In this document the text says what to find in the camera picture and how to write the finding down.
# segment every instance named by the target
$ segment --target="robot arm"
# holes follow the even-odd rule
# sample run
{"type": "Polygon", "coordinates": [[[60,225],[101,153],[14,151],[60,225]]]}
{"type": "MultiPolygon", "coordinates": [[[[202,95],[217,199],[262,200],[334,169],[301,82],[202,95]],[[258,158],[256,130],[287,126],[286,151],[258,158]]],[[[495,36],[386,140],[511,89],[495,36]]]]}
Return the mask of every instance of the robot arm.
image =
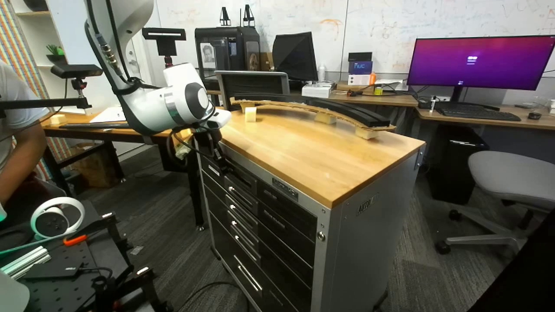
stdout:
{"type": "Polygon", "coordinates": [[[142,135],[167,129],[219,129],[231,118],[228,111],[214,114],[206,90],[190,63],[164,70],[168,87],[146,90],[140,79],[124,77],[118,61],[129,40],[147,23],[154,0],[84,0],[88,20],[85,33],[112,91],[118,97],[129,125],[142,135]]]}

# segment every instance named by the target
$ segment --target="black computer tower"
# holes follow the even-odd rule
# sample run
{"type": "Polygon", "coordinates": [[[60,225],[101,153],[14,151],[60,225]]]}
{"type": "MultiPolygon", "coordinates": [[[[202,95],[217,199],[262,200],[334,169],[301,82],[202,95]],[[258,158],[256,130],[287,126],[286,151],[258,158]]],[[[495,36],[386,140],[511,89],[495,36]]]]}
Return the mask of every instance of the black computer tower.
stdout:
{"type": "Polygon", "coordinates": [[[444,202],[468,203],[475,182],[468,168],[468,157],[489,146],[469,127],[440,124],[427,153],[426,179],[432,197],[444,202]]]}
{"type": "Polygon", "coordinates": [[[258,71],[260,35],[254,27],[195,29],[199,74],[206,89],[219,90],[215,71],[258,71]]]}

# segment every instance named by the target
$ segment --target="power outlet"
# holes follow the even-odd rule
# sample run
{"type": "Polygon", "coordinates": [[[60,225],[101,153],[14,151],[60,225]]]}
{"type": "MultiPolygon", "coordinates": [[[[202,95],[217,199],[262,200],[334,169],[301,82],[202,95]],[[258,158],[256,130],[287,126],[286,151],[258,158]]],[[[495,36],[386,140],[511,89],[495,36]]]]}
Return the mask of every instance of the power outlet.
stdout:
{"type": "Polygon", "coordinates": [[[433,99],[434,96],[440,102],[449,102],[451,100],[451,97],[444,97],[442,95],[432,95],[432,99],[433,99]]]}

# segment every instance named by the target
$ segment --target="computer mouse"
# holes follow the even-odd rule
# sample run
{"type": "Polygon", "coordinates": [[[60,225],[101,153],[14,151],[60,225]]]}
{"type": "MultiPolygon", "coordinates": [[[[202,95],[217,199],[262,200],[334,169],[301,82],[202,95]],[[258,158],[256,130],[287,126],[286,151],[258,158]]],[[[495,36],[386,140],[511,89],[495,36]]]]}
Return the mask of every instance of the computer mouse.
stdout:
{"type": "Polygon", "coordinates": [[[542,115],[540,113],[531,112],[528,114],[528,119],[539,119],[542,115]]]}

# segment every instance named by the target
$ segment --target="monitor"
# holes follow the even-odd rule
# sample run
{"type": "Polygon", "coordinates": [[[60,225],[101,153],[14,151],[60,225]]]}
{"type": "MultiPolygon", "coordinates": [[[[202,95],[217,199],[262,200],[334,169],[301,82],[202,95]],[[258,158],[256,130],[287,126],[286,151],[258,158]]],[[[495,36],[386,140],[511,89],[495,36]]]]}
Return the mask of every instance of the monitor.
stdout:
{"type": "Polygon", "coordinates": [[[229,98],[240,93],[289,94],[289,79],[286,73],[215,71],[220,84],[224,108],[231,110],[229,98]]]}
{"type": "Polygon", "coordinates": [[[408,85],[536,90],[555,36],[416,39],[408,85]]]}
{"type": "Polygon", "coordinates": [[[312,33],[280,34],[272,47],[274,67],[292,80],[317,81],[312,33]]]}

